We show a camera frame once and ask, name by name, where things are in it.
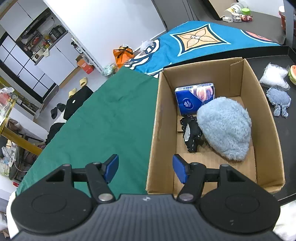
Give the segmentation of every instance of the orange bag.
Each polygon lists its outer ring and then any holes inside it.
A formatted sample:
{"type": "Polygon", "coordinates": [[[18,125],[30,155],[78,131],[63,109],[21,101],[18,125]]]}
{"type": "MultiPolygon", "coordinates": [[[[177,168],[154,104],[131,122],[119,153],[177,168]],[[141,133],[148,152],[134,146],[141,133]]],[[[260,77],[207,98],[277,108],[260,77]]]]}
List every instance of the orange bag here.
{"type": "Polygon", "coordinates": [[[118,68],[121,68],[126,61],[134,57],[133,50],[128,46],[120,46],[119,49],[113,49],[113,55],[118,68]]]}

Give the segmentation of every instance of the screw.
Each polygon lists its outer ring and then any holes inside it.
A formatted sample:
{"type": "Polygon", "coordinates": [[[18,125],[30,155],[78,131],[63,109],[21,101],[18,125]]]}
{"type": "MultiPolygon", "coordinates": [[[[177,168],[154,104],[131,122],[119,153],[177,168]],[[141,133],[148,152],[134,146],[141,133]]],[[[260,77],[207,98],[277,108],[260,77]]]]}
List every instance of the screw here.
{"type": "Polygon", "coordinates": [[[98,198],[102,202],[108,202],[108,201],[112,200],[113,195],[111,195],[110,193],[102,193],[102,194],[99,195],[98,198]]]}
{"type": "Polygon", "coordinates": [[[191,201],[194,196],[190,193],[182,193],[179,198],[182,200],[182,201],[191,201]]]}

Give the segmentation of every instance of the watermelon slice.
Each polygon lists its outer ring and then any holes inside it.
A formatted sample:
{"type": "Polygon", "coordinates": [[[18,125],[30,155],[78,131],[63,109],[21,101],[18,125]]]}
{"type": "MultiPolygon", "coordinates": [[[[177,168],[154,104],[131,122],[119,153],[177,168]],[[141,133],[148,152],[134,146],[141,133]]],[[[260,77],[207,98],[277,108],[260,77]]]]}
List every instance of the watermelon slice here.
{"type": "Polygon", "coordinates": [[[291,82],[296,85],[296,65],[292,65],[289,70],[289,78],[291,82]]]}

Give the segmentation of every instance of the slipper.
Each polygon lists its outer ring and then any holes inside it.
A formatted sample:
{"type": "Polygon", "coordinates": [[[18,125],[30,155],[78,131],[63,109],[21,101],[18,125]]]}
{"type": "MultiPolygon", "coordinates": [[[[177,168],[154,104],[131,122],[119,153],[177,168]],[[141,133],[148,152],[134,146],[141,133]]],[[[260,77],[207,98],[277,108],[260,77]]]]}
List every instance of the slipper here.
{"type": "Polygon", "coordinates": [[[71,90],[69,92],[69,98],[71,98],[76,92],[77,92],[77,89],[76,88],[74,88],[73,90],[71,90]]]}
{"type": "Polygon", "coordinates": [[[51,115],[52,115],[52,118],[55,119],[57,117],[57,107],[53,108],[51,111],[50,111],[51,115]]]}
{"type": "Polygon", "coordinates": [[[64,109],[66,108],[66,105],[63,104],[63,103],[58,103],[58,104],[57,104],[57,108],[58,108],[61,112],[63,112],[64,109]]]}
{"type": "Polygon", "coordinates": [[[79,81],[79,83],[80,83],[80,87],[82,88],[83,86],[85,86],[87,84],[87,78],[86,77],[82,78],[79,81]]]}

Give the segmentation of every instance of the black slipper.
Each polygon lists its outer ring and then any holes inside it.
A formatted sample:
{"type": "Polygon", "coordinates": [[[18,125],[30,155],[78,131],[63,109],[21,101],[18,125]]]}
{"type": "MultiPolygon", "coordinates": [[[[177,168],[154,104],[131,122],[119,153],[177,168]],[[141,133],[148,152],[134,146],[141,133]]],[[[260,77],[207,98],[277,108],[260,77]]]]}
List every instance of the black slipper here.
{"type": "Polygon", "coordinates": [[[66,105],[63,104],[63,103],[58,103],[58,104],[57,104],[57,108],[58,108],[61,112],[63,112],[64,109],[66,108],[66,105]]]}
{"type": "Polygon", "coordinates": [[[50,111],[51,115],[52,115],[52,118],[55,119],[57,117],[57,108],[53,108],[51,111],[50,111]]]}

